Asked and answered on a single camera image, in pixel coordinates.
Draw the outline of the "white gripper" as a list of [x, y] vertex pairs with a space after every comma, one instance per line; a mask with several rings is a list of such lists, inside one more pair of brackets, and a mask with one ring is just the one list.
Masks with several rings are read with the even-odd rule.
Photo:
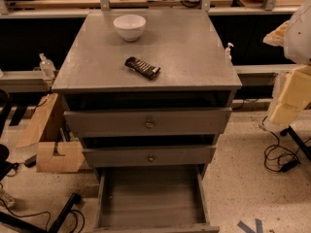
[[[288, 24], [289, 22], [285, 21], [268, 33], [262, 41], [273, 47], [282, 47]], [[276, 125], [289, 125], [310, 104], [311, 66], [298, 65], [287, 74], [285, 84], [269, 120]]]

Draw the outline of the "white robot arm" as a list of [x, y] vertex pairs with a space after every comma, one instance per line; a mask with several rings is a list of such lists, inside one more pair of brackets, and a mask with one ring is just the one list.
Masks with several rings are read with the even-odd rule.
[[287, 74], [269, 115], [271, 123], [289, 125], [311, 104], [311, 0], [305, 0], [289, 20], [268, 33], [263, 41], [282, 47], [285, 57], [296, 64]]

